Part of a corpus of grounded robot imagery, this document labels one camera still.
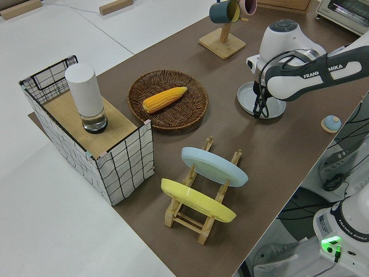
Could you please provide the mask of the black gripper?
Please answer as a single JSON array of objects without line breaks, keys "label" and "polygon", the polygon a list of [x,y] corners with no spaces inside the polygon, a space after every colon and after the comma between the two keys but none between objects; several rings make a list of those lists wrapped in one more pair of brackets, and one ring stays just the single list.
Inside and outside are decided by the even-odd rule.
[{"label": "black gripper", "polygon": [[253,108],[253,116],[255,118],[259,118],[260,115],[263,115],[264,118],[269,117],[269,110],[266,104],[267,94],[266,94],[266,88],[261,84],[262,77],[260,76],[260,72],[255,73],[255,79],[254,79],[254,85],[253,85],[253,91],[255,95],[257,96],[254,103]]}]

